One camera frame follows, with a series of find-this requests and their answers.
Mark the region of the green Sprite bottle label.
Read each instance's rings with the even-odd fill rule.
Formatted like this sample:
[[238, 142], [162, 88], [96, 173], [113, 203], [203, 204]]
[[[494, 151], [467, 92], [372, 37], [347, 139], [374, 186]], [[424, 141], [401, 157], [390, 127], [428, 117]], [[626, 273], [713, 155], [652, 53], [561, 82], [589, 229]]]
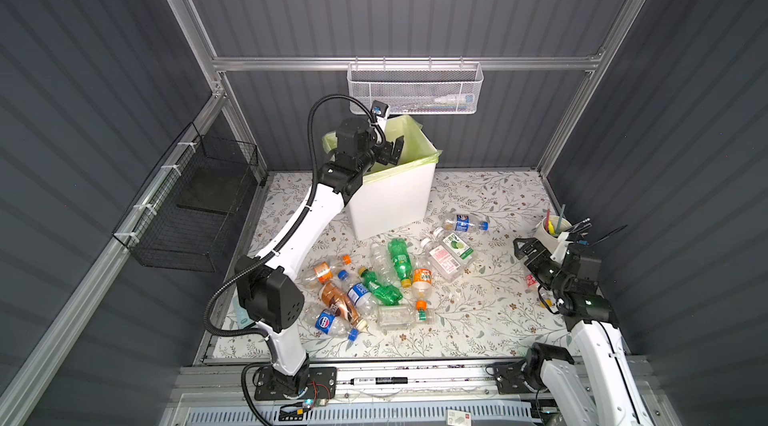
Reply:
[[388, 243], [388, 251], [401, 286], [410, 287], [412, 285], [413, 266], [406, 241], [399, 237], [393, 238]]

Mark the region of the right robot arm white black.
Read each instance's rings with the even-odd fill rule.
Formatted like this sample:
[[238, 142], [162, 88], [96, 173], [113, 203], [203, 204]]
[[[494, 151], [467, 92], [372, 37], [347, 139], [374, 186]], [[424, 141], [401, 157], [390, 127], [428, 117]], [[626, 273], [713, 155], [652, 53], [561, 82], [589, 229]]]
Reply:
[[613, 306], [595, 286], [578, 284], [585, 280], [582, 270], [601, 260], [579, 243], [569, 244], [560, 260], [535, 237], [517, 238], [513, 246], [515, 257], [537, 282], [537, 292], [551, 294], [551, 303], [543, 297], [539, 301], [563, 319], [589, 380], [585, 386], [579, 379], [566, 348], [536, 342], [520, 368], [526, 386], [536, 393], [548, 391], [567, 425], [652, 425]]

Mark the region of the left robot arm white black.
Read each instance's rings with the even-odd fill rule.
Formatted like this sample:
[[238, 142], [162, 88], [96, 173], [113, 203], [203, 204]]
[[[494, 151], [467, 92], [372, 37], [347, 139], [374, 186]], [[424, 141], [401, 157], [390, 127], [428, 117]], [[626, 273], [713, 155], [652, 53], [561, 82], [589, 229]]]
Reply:
[[[362, 115], [348, 118], [335, 130], [336, 148], [330, 160], [319, 163], [314, 120], [320, 106], [341, 100], [354, 104]], [[404, 148], [403, 137], [387, 139], [382, 121], [390, 107], [374, 100], [366, 106], [348, 94], [328, 94], [310, 107], [307, 140], [312, 178], [308, 194], [288, 224], [256, 256], [237, 261], [234, 275], [213, 293], [203, 313], [203, 326], [213, 336], [258, 335], [270, 351], [271, 370], [280, 393], [299, 396], [309, 381], [310, 360], [301, 343], [297, 320], [305, 304], [296, 278], [304, 259], [329, 222], [360, 190], [365, 174], [375, 165], [395, 165]], [[212, 321], [218, 299], [230, 287], [240, 295], [252, 326], [225, 330]]]

